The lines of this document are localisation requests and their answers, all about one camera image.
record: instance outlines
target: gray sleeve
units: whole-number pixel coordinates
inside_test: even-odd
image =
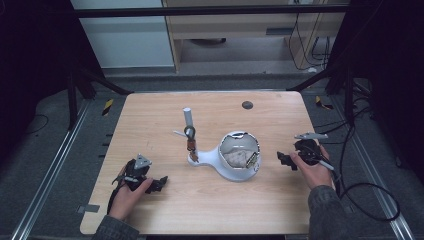
[[[311,212],[309,239],[356,239],[340,199],[331,187],[312,189],[308,205]]]
[[[137,239],[139,232],[130,225],[105,215],[91,239]]]

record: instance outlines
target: hand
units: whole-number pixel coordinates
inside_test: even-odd
[[[330,155],[324,149],[323,146],[319,146],[321,149],[322,155],[327,159],[330,159]],[[293,162],[299,167],[300,171],[303,174],[303,177],[306,180],[306,184],[310,189],[313,189],[320,185],[327,185],[332,187],[333,182],[331,180],[331,173],[328,168],[322,166],[321,164],[315,164],[313,166],[309,166],[306,164],[302,158],[296,152],[290,153],[290,158]]]
[[[122,175],[124,171],[125,167],[122,168],[119,175]],[[136,190],[134,190],[134,192],[132,192],[128,185],[122,181],[121,184],[123,184],[123,186],[119,189],[115,199],[113,200],[112,207],[109,211],[109,216],[124,221],[132,212],[141,196],[143,196],[144,192],[150,187],[152,182],[153,178],[147,178]]]

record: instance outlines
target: cabinet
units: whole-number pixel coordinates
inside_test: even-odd
[[[71,0],[75,9],[156,8],[160,0]],[[83,18],[81,24],[105,75],[145,68],[174,70],[165,17]]]
[[[162,0],[164,7],[197,6],[248,6],[248,5],[287,5],[289,0]],[[313,0],[313,4],[347,3],[347,0]],[[234,15],[190,15],[168,16],[170,43],[175,67],[179,69],[179,59],[184,39],[275,37],[267,34],[270,29],[288,30],[280,36],[289,36],[297,26],[298,36],[293,34],[290,48],[297,66],[307,66],[305,55],[311,51],[316,37],[336,36],[344,13],[301,13],[297,14],[234,14]]]

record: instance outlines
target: table surface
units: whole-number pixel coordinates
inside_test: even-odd
[[[253,108],[242,107],[244,101]],[[229,132],[254,135],[262,164],[248,181],[222,178],[187,162],[183,108],[192,109],[197,149],[210,151]],[[106,214],[111,185],[137,153],[153,164],[148,177],[168,176],[161,192],[146,194],[128,219],[141,234],[302,234],[308,232],[309,189],[299,171],[282,166],[277,151],[294,150],[294,135],[313,131],[298,92],[166,92],[127,97],[80,230],[93,234]]]

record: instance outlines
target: wire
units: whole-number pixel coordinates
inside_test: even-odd
[[[318,125],[318,126],[314,126],[314,128],[321,128],[321,127],[327,127],[336,123],[341,123],[341,122],[346,122],[346,120],[340,120],[340,121],[336,121],[336,122],[331,122],[331,123],[326,123],[323,125]]]
[[[309,69],[311,67],[319,66],[320,64],[314,64],[314,63],[309,62],[309,60],[308,60],[308,58],[306,56],[305,47],[303,46],[302,38],[300,37],[298,22],[299,22],[299,13],[296,14],[296,21],[295,21],[294,26],[293,26],[293,31],[290,34],[290,38],[289,38],[289,51],[290,51],[290,55],[292,56],[294,65],[297,68],[297,70],[307,70],[307,69]],[[295,29],[297,30],[297,35],[299,37],[299,42],[300,42],[300,45],[302,47],[303,57],[305,58],[306,62],[308,62],[311,65],[311,66],[309,66],[307,68],[300,68],[300,67],[298,67],[297,64],[296,64],[296,61],[294,60],[294,55],[293,55],[293,52],[291,50],[291,39],[292,39],[292,36],[293,36],[293,33],[294,33]]]
[[[359,98],[357,98],[357,99],[355,99],[355,100],[353,101],[353,104],[355,104],[356,102],[359,102],[359,101],[361,101],[361,100],[366,100],[366,101],[368,101],[368,100],[369,100],[369,97],[359,97]]]
[[[370,110],[371,108],[370,107],[364,107],[362,110],[360,110],[360,111],[358,111],[357,113],[355,113],[354,115],[353,115],[353,117],[354,118],[356,118],[357,116],[359,116],[360,114],[362,114],[362,113],[364,113],[364,112],[366,112],[366,111],[368,111],[368,110]],[[330,132],[334,132],[334,131],[336,131],[337,129],[340,129],[341,127],[343,127],[344,125],[346,125],[346,124],[348,124],[349,122],[348,121],[346,121],[346,120],[342,120],[342,121],[338,121],[338,122],[333,122],[333,123],[331,123],[331,124],[335,124],[335,123],[339,123],[339,122],[342,122],[342,124],[340,124],[340,125],[338,125],[338,126],[336,126],[336,127],[334,127],[334,128],[332,128],[332,129],[330,129],[330,130],[327,130],[327,131],[324,131],[324,132],[320,132],[320,134],[328,134],[328,133],[330,133]]]
[[[320,65],[321,65],[321,68],[324,70],[327,67],[328,59],[330,57],[330,37],[326,37],[326,44],[325,44],[324,53],[320,53],[320,54],[314,53],[315,48],[316,48],[317,43],[318,43],[318,40],[319,40],[319,37],[317,37],[315,39],[315,42],[314,42],[314,44],[312,46],[311,56],[312,56],[313,59],[318,60],[318,61],[321,61],[321,64]]]
[[[343,157],[344,157],[344,153],[346,151],[346,145],[347,145],[347,142],[348,142],[348,137],[349,137],[351,131],[354,128],[355,128],[355,125],[353,125],[353,126],[351,126],[349,128],[348,134],[346,135],[346,140],[345,140],[345,142],[343,144],[343,147],[342,147],[342,153],[341,153],[341,156],[340,156],[340,165],[339,165],[339,173],[340,173],[340,176],[341,176],[340,177],[340,184],[341,184],[341,187],[344,189],[344,192],[339,195],[339,198],[342,199],[346,195],[349,198],[349,200],[352,202],[353,205],[355,205],[361,212],[363,212],[365,215],[369,216],[372,219],[375,219],[377,221],[382,221],[382,222],[393,221],[397,217],[399,217],[399,215],[400,215],[400,205],[399,205],[399,202],[393,196],[393,194],[391,194],[387,189],[385,189],[385,188],[383,188],[381,186],[378,186],[376,184],[367,183],[367,182],[356,183],[356,184],[353,184],[353,185],[351,185],[351,186],[349,186],[349,187],[346,188],[346,185],[345,185],[344,179],[343,179]],[[359,187],[359,186],[371,186],[371,187],[375,187],[375,188],[378,188],[378,189],[384,191],[387,195],[389,195],[392,198],[392,200],[396,203],[396,209],[397,209],[397,211],[394,214],[394,216],[392,216],[390,218],[377,217],[377,216],[369,213],[368,211],[366,211],[362,207],[360,207],[360,205],[355,200],[353,200],[352,197],[349,195],[349,191],[350,190],[352,190],[352,189],[354,189],[356,187]]]
[[[351,134],[349,137],[348,137],[348,140],[350,140],[351,138],[353,137],[353,134]],[[336,144],[344,144],[344,142],[345,141],[342,141],[342,142],[320,142],[321,144],[327,144],[327,145],[336,145]]]
[[[43,126],[39,127],[38,129],[35,129],[35,130],[33,130],[33,131],[30,131],[30,132],[26,132],[25,134],[33,134],[33,133],[36,133],[36,132],[40,131],[41,129],[43,129],[44,127],[46,127],[46,126],[47,126],[47,124],[49,123],[49,117],[47,117],[47,116],[46,116],[46,115],[44,115],[44,114],[36,114],[36,115],[35,115],[35,117],[44,117],[44,118],[46,119],[46,122],[43,124]]]

